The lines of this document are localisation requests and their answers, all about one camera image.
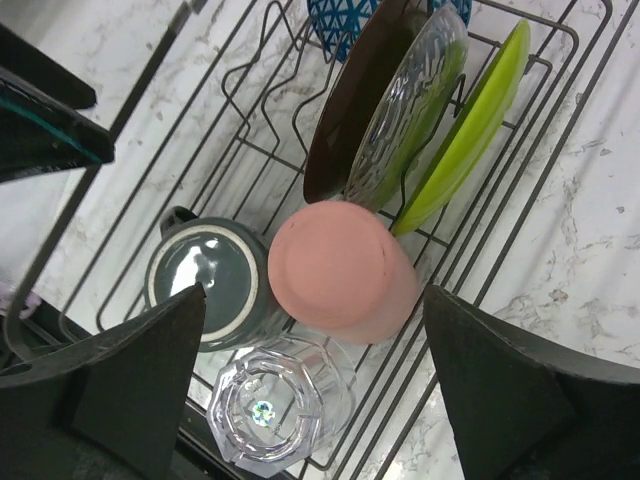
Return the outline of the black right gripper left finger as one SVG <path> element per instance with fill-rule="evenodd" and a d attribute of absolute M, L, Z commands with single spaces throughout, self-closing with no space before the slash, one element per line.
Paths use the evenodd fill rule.
<path fill-rule="evenodd" d="M 2 478 L 167 478 L 204 316 L 196 284 L 3 371 Z"/>

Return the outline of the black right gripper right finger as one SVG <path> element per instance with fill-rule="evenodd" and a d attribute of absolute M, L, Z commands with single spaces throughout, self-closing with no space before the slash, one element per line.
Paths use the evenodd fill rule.
<path fill-rule="evenodd" d="M 639 371 L 498 319 L 436 285 L 424 325 L 467 479 L 636 479 Z"/>

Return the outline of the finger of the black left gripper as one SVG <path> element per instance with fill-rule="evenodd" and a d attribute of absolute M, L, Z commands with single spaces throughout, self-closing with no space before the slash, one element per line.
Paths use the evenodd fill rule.
<path fill-rule="evenodd" d="M 89 84 L 5 25 L 1 25 L 1 67 L 73 109 L 96 105 L 96 92 Z"/>
<path fill-rule="evenodd" d="M 109 132 L 24 84 L 1 81 L 3 183 L 113 162 Z"/>

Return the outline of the dark grey ceramic mug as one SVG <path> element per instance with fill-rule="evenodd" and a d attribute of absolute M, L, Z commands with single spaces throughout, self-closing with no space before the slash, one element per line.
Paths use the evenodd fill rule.
<path fill-rule="evenodd" d="M 268 249 L 248 227 L 174 206 L 164 214 L 159 230 L 161 241 L 145 273 L 145 303 L 154 307 L 201 284 L 201 352 L 254 347 L 283 333 L 289 316 L 269 284 Z"/>

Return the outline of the pink plastic cup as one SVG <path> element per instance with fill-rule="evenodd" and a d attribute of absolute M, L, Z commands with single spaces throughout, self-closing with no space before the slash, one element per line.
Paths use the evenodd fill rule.
<path fill-rule="evenodd" d="M 276 299 L 299 323 L 351 344 L 399 333 L 419 296 L 401 244 L 370 211 L 321 201 L 291 215 L 268 255 Z"/>

